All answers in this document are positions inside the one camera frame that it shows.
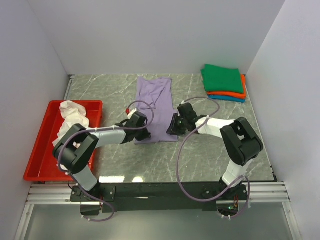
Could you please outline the purple t shirt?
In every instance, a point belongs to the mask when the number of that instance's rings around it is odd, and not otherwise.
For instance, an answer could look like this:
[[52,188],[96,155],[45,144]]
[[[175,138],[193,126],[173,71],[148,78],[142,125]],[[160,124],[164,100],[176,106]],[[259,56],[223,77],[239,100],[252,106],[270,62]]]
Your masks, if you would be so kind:
[[135,107],[152,123],[147,127],[151,138],[135,141],[136,145],[159,142],[177,142],[178,137],[167,134],[173,114],[177,113],[173,106],[172,80],[168,77],[146,80],[137,78]]

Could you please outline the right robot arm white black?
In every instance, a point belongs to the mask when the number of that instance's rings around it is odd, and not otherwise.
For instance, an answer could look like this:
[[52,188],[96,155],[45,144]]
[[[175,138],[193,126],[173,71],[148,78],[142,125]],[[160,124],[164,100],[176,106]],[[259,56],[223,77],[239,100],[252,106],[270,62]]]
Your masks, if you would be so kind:
[[219,187],[219,193],[226,200],[232,199],[237,194],[236,185],[241,182],[239,177],[246,174],[252,160],[264,149],[262,140],[244,117],[225,120],[197,115],[190,103],[179,105],[177,110],[178,113],[173,115],[167,134],[183,136],[188,131],[223,140],[230,161],[221,178],[224,184]]

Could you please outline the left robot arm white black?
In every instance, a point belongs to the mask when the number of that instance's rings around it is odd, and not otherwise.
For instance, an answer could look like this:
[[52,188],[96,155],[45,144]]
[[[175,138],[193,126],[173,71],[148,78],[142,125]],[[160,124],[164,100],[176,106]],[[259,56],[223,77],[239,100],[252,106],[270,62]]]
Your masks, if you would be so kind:
[[86,128],[77,123],[55,144],[52,154],[59,169],[82,187],[82,195],[88,201],[94,201],[100,195],[100,183],[89,168],[95,149],[146,140],[151,137],[147,125],[147,116],[139,111],[107,128]]

